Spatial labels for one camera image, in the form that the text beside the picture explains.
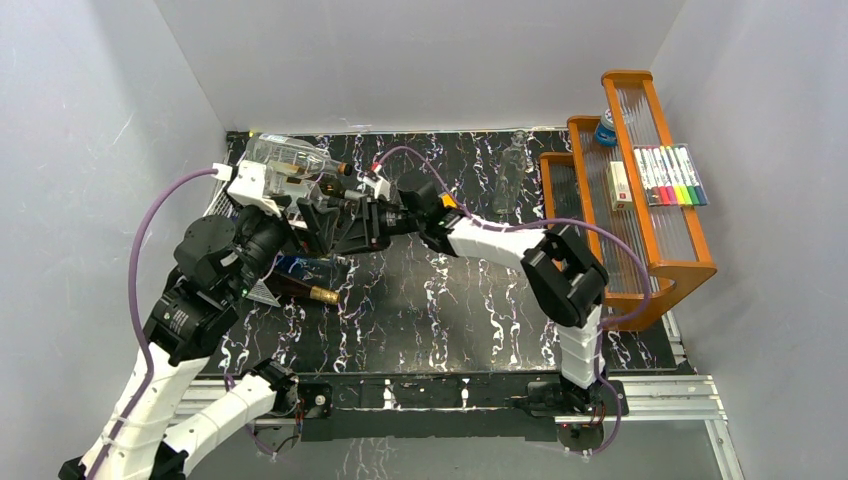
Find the marker set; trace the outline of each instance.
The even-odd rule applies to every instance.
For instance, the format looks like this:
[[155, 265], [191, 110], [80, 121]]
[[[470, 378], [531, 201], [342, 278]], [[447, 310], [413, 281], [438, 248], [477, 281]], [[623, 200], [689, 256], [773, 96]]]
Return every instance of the marker set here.
[[685, 143], [633, 147], [649, 206], [709, 203]]

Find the brown glass bottle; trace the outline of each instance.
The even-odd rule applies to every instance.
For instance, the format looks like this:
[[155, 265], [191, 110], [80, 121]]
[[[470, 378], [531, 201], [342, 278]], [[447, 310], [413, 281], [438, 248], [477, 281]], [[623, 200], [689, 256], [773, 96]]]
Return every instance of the brown glass bottle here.
[[278, 272], [273, 272], [270, 277], [265, 279], [265, 286], [275, 296], [311, 298], [329, 305], [338, 305], [339, 303], [339, 292], [309, 285], [303, 280]]

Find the white wall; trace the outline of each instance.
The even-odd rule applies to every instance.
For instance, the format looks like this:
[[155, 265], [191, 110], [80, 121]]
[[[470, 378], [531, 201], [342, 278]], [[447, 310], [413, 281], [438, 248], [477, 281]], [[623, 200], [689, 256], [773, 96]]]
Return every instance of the white wall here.
[[[172, 179], [221, 158], [223, 140], [152, 2], [0, 2], [3, 478], [56, 478], [93, 444], [136, 352], [135, 229]], [[154, 222], [143, 310], [209, 198], [211, 180], [195, 182]]]
[[156, 0], [227, 129], [565, 125], [683, 0]]
[[848, 5], [690, 0], [652, 70], [713, 202], [681, 304], [748, 478], [845, 478]]

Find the glass bottle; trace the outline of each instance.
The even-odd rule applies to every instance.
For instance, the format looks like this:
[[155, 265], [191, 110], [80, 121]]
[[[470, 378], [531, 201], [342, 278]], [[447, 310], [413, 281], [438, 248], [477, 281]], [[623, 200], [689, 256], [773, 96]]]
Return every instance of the glass bottle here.
[[290, 296], [294, 298], [311, 298], [328, 305], [339, 303], [339, 292], [327, 290], [289, 275], [273, 272], [265, 279], [265, 286], [274, 295]]
[[492, 209], [495, 213], [504, 215], [515, 211], [527, 161], [527, 132], [518, 130], [512, 135], [512, 145], [501, 152], [498, 179], [492, 199]]
[[291, 178], [309, 179], [318, 175], [350, 175], [353, 166], [330, 157], [330, 152], [305, 140], [263, 133], [247, 142], [245, 159], [264, 163]]

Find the small white box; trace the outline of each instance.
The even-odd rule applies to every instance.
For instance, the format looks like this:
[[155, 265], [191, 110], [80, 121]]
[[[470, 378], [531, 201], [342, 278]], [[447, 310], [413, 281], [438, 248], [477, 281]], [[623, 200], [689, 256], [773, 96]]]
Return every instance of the small white box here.
[[613, 210], [629, 210], [633, 208], [633, 195], [630, 193], [630, 183], [627, 181], [627, 170], [624, 162], [614, 161], [607, 167], [607, 182], [609, 183], [610, 206]]

